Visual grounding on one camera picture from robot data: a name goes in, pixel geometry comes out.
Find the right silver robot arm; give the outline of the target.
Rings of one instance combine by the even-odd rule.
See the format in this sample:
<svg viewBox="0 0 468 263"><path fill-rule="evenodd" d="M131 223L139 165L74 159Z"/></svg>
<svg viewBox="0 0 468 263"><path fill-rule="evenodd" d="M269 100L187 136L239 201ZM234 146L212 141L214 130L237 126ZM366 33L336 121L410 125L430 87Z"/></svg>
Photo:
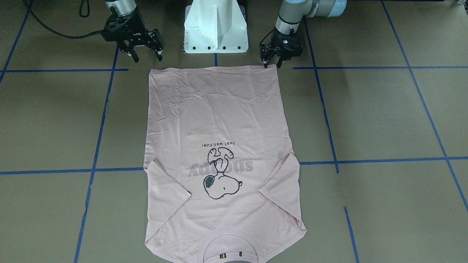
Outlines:
<svg viewBox="0 0 468 263"><path fill-rule="evenodd" d="M146 46L162 61L165 43L158 29L149 31L134 0L107 0L110 17L102 30L107 42L116 42L119 50L139 61L136 46Z"/></svg>

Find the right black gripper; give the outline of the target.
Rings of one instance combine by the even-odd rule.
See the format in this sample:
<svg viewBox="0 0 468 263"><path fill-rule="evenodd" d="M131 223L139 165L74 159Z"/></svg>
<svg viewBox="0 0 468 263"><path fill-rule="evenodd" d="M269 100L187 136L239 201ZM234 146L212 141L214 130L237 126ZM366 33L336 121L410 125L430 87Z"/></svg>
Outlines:
<svg viewBox="0 0 468 263"><path fill-rule="evenodd" d="M112 9L102 30L102 37L106 41L119 42L119 50L132 57L135 63L139 62L139 57L134 48L142 45L154 50L158 61L163 60L164 39L158 29L147 30L138 9L120 16L116 9Z"/></svg>

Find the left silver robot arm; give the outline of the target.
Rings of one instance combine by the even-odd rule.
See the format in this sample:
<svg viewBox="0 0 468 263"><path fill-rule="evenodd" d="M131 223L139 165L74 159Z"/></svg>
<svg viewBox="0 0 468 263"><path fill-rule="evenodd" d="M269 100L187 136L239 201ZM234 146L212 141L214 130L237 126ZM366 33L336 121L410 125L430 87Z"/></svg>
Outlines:
<svg viewBox="0 0 468 263"><path fill-rule="evenodd" d="M278 56L277 68L291 58L299 57L303 49L298 28L306 17L337 17L346 9L346 0L284 0L275 27L267 34L268 44L259 43L260 58L267 68L274 56Z"/></svg>

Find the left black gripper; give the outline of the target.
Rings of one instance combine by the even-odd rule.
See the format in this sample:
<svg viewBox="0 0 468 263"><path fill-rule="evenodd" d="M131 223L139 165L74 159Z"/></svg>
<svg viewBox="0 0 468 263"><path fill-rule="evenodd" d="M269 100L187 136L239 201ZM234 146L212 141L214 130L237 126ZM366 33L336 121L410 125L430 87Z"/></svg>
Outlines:
<svg viewBox="0 0 468 263"><path fill-rule="evenodd" d="M260 41L260 58L264 68L267 68L274 55L279 57L277 68L289 61L292 57L299 57L303 52L299 41L298 32L290 31L289 34L283 34L278 30L271 30Z"/></svg>

